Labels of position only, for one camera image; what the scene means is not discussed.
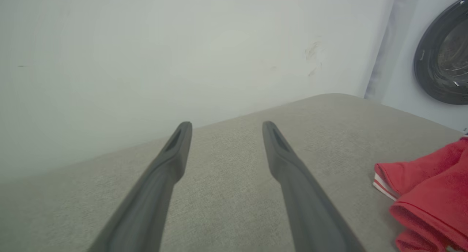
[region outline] white washing machine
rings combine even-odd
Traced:
[[[365,97],[468,132],[468,0],[395,0]]]

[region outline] gray surface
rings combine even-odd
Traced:
[[[162,251],[293,251],[262,122],[276,123],[368,251],[395,251],[376,162],[408,161],[461,133],[349,95],[328,94],[195,129]],[[167,138],[0,185],[0,251],[85,251]]]

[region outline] white and red striped cuff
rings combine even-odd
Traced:
[[[393,201],[396,201],[398,197],[400,197],[400,195],[397,194],[388,184],[386,184],[386,182],[382,180],[382,178],[378,174],[375,174],[374,182],[372,183],[372,185],[374,185],[374,187],[376,187],[377,190],[381,191]]]

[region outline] folded red clothing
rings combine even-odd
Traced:
[[[378,163],[373,185],[396,202],[402,252],[468,251],[468,136],[412,162]]]

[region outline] red garment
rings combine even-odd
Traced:
[[[467,136],[412,162],[378,163],[375,172],[374,186],[398,198],[390,213],[407,228],[396,239],[400,251],[468,251]]]

